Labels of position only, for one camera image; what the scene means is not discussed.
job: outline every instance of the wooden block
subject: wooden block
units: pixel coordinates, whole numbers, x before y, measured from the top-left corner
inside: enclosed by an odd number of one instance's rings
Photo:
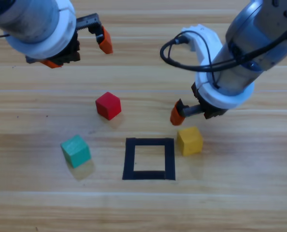
[[[62,143],[61,147],[66,161],[73,168],[77,168],[91,159],[89,147],[79,135]]]
[[[112,93],[105,93],[96,100],[97,112],[104,118],[111,120],[121,113],[121,101]]]
[[[199,153],[202,150],[203,139],[196,127],[180,130],[177,134],[177,143],[183,156]]]

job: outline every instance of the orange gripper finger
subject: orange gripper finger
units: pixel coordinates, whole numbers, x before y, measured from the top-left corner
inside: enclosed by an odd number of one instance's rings
[[[111,54],[113,53],[113,45],[111,43],[111,37],[108,31],[102,26],[103,32],[104,32],[104,40],[100,43],[100,49],[106,53]]]
[[[174,105],[174,108],[172,109],[172,114],[171,114],[171,123],[174,126],[179,126],[183,123],[185,117],[182,117],[179,115],[177,111],[177,104],[178,102]]]
[[[43,60],[43,61],[40,61],[40,63],[48,66],[49,68],[51,69],[55,69],[55,68],[61,68],[63,65],[57,65],[55,64],[54,62],[52,61],[49,61],[49,60]]]

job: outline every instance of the black square outline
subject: black square outline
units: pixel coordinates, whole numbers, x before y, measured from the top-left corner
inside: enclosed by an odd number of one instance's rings
[[[134,171],[136,146],[165,146],[164,171]],[[125,143],[125,160],[123,180],[176,180],[174,161],[174,140],[127,138]]]

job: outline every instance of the yellow cube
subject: yellow cube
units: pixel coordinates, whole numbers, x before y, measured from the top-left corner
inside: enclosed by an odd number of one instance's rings
[[[202,150],[203,139],[196,127],[178,131],[177,142],[183,156],[189,156]]]

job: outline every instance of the wooden table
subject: wooden table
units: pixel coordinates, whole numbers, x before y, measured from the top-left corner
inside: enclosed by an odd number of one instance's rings
[[[287,232],[287,59],[239,109],[169,122],[179,98],[196,103],[194,73],[164,64],[160,47],[198,23],[224,41],[248,2],[73,0],[78,16],[99,13],[115,54],[82,31],[82,61],[55,70],[0,39],[0,232]],[[173,57],[196,63],[183,48]],[[123,108],[110,122],[95,106],[106,91]],[[176,138],[191,126],[204,149],[185,158],[176,148],[176,181],[122,180],[126,138]],[[76,134],[93,158],[73,170],[60,143]],[[135,162],[162,170],[164,149],[138,147]]]

